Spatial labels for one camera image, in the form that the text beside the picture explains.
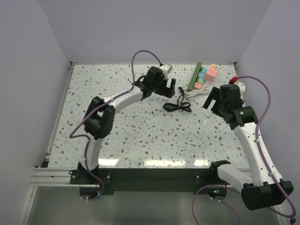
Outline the green power strip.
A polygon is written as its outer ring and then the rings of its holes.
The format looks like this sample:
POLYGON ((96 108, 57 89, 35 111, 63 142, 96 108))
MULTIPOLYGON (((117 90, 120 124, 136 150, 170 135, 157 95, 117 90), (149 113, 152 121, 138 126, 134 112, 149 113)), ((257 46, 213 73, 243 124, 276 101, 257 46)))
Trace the green power strip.
POLYGON ((193 72, 193 75, 192 75, 192 77, 191 77, 191 80, 190 80, 190 82, 189 82, 189 84, 188 84, 187 91, 192 91, 192 90, 193 90, 194 84, 195 84, 196 79, 197 79, 197 77, 198 77, 198 74, 199 74, 199 72, 200 72, 201 66, 202 66, 202 62, 199 61, 199 62, 197 63, 197 65, 196 65, 196 67, 195 67, 195 70, 194 70, 194 72, 193 72))

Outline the teal plug cube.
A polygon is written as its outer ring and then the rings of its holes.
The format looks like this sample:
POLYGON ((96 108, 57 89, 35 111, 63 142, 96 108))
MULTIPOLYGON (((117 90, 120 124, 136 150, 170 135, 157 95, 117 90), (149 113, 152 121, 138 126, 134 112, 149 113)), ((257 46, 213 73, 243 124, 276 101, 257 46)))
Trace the teal plug cube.
POLYGON ((200 70, 200 72, 206 74, 207 73, 207 69, 202 67, 201 70, 200 70))

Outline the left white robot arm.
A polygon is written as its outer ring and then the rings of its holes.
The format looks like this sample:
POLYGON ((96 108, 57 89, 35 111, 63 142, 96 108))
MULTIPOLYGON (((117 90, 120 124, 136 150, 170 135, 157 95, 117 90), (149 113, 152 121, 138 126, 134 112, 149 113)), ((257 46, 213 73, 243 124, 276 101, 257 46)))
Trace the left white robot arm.
POLYGON ((104 182, 98 174, 98 156, 103 140, 110 134, 115 114, 131 104, 143 101, 152 93, 171 98, 175 94, 176 80, 171 79, 167 87, 168 75, 173 67, 163 64, 151 67, 146 75, 134 81, 129 90, 101 99, 94 97, 82 122, 71 132, 70 138, 86 137, 88 139, 83 159, 78 163, 81 179, 87 184, 97 184, 101 188, 104 182))

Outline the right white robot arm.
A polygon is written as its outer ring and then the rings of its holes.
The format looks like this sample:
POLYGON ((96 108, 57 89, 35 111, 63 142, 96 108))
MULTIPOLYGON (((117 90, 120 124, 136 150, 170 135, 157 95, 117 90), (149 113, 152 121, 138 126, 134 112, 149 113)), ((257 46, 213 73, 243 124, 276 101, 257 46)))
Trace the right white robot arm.
POLYGON ((249 210, 257 210, 282 204, 293 192, 291 181, 283 179, 272 162, 257 129, 258 118, 250 106, 244 106, 240 88, 235 84, 213 87, 203 107, 207 109, 215 101, 211 111, 224 119, 240 142, 251 171, 245 175, 229 161, 212 162, 209 172, 202 176, 209 184, 225 181, 240 193, 249 210))

